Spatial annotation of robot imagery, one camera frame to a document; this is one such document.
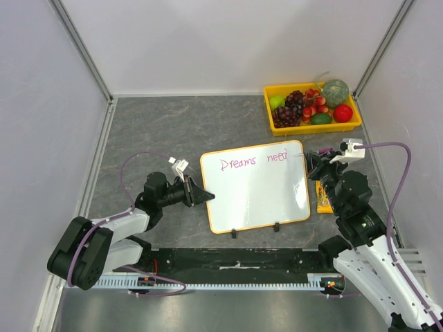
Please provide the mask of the orange framed whiteboard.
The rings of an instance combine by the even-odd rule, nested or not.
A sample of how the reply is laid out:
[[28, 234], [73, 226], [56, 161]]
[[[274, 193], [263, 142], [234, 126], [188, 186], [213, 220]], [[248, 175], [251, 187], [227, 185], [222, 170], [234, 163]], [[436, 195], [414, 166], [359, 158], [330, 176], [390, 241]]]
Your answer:
[[305, 221], [310, 217], [303, 146], [298, 140], [205, 153], [200, 158], [215, 234]]

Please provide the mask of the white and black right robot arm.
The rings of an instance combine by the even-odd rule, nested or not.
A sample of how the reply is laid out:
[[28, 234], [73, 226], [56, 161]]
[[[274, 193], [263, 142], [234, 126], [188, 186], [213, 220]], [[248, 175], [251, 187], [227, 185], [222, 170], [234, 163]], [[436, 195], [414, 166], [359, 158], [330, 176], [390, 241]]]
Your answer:
[[347, 170], [336, 151], [303, 156], [307, 177], [323, 186], [340, 232], [319, 245], [318, 267], [328, 273], [336, 270], [351, 281], [389, 331], [441, 331], [442, 307], [412, 274], [370, 206], [367, 177]]

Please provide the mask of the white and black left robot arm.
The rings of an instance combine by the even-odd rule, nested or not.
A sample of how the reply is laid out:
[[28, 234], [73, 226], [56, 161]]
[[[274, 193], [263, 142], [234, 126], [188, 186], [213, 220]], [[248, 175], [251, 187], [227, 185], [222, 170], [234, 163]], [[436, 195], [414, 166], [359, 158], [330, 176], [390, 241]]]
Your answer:
[[176, 177], [170, 183], [165, 174], [152, 172], [128, 210], [102, 220], [75, 217], [51, 253], [46, 268], [69, 286], [84, 291], [94, 286], [103, 273], [123, 266], [144, 272], [152, 264], [150, 245], [136, 239], [136, 235], [155, 227], [163, 216], [163, 208], [179, 203], [192, 208], [214, 198], [188, 175]]

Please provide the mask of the yellow candy packet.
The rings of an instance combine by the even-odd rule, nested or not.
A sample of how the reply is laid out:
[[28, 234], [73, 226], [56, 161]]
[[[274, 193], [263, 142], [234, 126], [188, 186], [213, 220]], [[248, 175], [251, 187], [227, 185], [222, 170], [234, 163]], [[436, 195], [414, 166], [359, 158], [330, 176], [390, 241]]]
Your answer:
[[329, 203], [329, 199], [320, 181], [316, 181], [316, 198], [317, 198], [317, 206], [316, 206], [317, 213], [319, 214], [333, 213], [333, 209]]

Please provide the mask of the dark purple grape bunch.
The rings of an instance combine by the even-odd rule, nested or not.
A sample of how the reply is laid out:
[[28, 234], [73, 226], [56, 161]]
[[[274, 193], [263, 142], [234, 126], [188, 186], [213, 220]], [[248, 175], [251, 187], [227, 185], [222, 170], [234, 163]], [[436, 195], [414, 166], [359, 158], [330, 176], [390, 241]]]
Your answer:
[[299, 127], [302, 121], [302, 109], [298, 107], [276, 107], [272, 112], [275, 128]]

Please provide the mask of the red apple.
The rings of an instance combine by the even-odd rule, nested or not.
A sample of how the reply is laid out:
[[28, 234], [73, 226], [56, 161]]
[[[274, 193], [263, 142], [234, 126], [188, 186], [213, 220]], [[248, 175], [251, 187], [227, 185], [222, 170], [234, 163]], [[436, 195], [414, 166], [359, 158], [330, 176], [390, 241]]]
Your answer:
[[354, 112], [352, 108], [346, 104], [338, 105], [333, 112], [334, 120], [337, 123], [349, 122], [353, 115]]

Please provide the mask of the red cherry cluster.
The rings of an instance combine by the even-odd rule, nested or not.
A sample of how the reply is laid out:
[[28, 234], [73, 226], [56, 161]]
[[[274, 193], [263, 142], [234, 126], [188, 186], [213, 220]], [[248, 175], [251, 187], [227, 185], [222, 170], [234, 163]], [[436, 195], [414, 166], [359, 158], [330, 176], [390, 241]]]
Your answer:
[[318, 90], [307, 89], [304, 97], [305, 107], [302, 109], [302, 121], [310, 125], [311, 117], [317, 113], [326, 113], [332, 118], [332, 112], [326, 105], [326, 99]]

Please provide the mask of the dark red grape bunch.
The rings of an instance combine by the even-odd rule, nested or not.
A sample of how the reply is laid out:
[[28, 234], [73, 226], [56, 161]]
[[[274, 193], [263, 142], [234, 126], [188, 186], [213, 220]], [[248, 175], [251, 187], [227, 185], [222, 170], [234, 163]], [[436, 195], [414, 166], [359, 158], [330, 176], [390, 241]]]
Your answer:
[[304, 108], [305, 107], [304, 97], [305, 96], [301, 91], [299, 90], [293, 91], [285, 98], [285, 106], [290, 108], [294, 107]]

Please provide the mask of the green apple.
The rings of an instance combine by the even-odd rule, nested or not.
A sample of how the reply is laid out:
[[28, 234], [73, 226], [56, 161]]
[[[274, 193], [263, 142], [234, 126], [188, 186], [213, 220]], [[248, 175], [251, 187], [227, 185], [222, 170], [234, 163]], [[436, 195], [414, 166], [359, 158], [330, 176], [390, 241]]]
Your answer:
[[278, 107], [284, 107], [285, 106], [285, 98], [281, 95], [275, 95], [271, 98], [269, 98], [269, 105], [272, 110], [278, 108]]

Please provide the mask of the green netted melon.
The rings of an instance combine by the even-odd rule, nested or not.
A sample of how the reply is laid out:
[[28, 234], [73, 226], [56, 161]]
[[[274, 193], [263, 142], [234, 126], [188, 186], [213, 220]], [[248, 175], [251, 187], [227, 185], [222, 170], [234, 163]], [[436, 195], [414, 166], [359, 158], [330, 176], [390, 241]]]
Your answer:
[[334, 109], [345, 103], [349, 95], [349, 87], [343, 80], [328, 80], [323, 86], [322, 95], [326, 99], [326, 105]]

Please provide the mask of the yellow plastic fruit tray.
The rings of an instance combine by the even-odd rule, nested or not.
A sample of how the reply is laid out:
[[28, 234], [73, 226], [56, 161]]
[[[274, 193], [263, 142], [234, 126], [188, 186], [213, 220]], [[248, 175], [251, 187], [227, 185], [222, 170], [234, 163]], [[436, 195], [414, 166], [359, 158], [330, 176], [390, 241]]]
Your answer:
[[281, 84], [281, 85], [268, 85], [263, 88], [264, 102], [266, 105], [266, 110], [268, 113], [270, 128], [272, 134], [276, 137], [278, 136], [294, 136], [294, 135], [306, 135], [306, 134], [316, 134], [316, 133], [331, 133], [331, 132], [344, 132], [351, 131], [358, 126], [362, 125], [361, 114], [356, 106], [352, 95], [349, 94], [345, 104], [348, 105], [353, 110], [352, 118], [348, 122], [338, 123], [332, 120], [330, 124], [318, 124], [311, 125], [301, 122], [300, 126], [297, 127], [283, 127], [277, 128], [274, 125], [274, 121], [271, 113], [270, 98], [275, 95], [281, 95], [282, 97], [287, 96], [290, 92], [300, 90], [305, 93], [306, 90], [314, 88], [315, 84], [313, 82], [308, 83], [298, 83], [298, 84]]

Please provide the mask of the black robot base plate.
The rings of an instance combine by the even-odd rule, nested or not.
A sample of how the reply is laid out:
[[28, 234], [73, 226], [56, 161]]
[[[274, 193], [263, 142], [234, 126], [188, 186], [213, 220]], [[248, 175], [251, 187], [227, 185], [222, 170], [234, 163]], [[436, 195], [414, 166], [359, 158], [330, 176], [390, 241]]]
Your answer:
[[324, 254], [297, 248], [160, 248], [135, 267], [185, 284], [305, 283], [309, 273], [335, 273]]

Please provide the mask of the right aluminium frame post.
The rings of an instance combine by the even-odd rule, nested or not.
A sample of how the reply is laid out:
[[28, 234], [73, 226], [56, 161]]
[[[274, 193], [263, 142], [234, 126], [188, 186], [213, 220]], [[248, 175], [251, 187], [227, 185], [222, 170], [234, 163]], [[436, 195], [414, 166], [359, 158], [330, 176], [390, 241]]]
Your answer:
[[397, 36], [400, 28], [402, 27], [415, 3], [416, 0], [403, 0], [401, 2], [388, 29], [384, 33], [379, 45], [376, 48], [376, 51], [374, 52], [374, 55], [371, 57], [369, 64], [364, 70], [361, 79], [359, 80], [355, 90], [352, 93], [354, 100], [358, 100], [362, 96], [366, 86], [368, 85], [369, 81], [371, 80], [372, 76], [380, 65], [384, 55], [388, 52], [391, 43]]

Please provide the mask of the aluminium frame post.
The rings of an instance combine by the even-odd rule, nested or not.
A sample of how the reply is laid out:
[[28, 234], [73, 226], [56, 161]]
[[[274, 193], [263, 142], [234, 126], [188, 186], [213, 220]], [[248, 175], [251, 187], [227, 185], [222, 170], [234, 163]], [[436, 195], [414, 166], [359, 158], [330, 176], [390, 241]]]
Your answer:
[[400, 28], [402, 27], [415, 3], [416, 0], [403, 0], [401, 2], [388, 29], [384, 33], [379, 45], [376, 48], [376, 51], [374, 52], [374, 55], [371, 57], [369, 64], [364, 70], [361, 79], [359, 80], [355, 90], [352, 93], [354, 100], [358, 100], [362, 96], [366, 86], [368, 85], [369, 81], [371, 80], [372, 76], [380, 65], [384, 55], [388, 52], [391, 43], [397, 36]]
[[96, 63], [94, 62], [90, 52], [87, 49], [86, 44], [84, 43], [82, 37], [80, 36], [80, 33], [75, 27], [75, 24], [68, 10], [63, 4], [63, 1], [49, 0], [48, 2], [55, 11], [55, 14], [57, 15], [58, 19], [63, 25], [67, 35], [69, 36], [71, 42], [73, 43], [76, 51], [78, 52], [78, 55], [80, 56], [84, 65], [86, 66], [88, 72], [91, 74], [99, 91], [101, 92], [107, 103], [110, 104], [113, 101], [114, 97], [111, 91], [109, 90], [107, 84], [105, 83], [105, 80], [103, 79], [102, 75], [100, 74], [98, 67], [96, 66]]

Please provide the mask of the left aluminium frame post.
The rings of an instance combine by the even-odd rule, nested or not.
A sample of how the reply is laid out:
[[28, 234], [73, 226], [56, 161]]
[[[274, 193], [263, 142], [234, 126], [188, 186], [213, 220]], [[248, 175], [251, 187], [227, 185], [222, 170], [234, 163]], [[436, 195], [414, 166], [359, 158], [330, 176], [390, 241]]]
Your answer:
[[63, 1], [49, 0], [48, 2], [55, 11], [55, 14], [57, 15], [58, 19], [63, 25], [67, 35], [69, 36], [71, 42], [73, 43], [76, 51], [78, 52], [78, 55], [80, 56], [84, 65], [86, 66], [88, 72], [91, 74], [99, 91], [101, 92], [107, 103], [110, 104], [113, 101], [114, 97], [111, 91], [109, 90], [107, 84], [105, 83], [105, 80], [103, 79], [102, 75], [100, 74], [98, 67], [96, 66], [96, 63], [94, 62], [90, 52], [87, 49], [86, 44], [84, 43], [82, 37], [80, 36], [80, 33], [75, 27], [75, 24], [68, 10], [63, 4]]

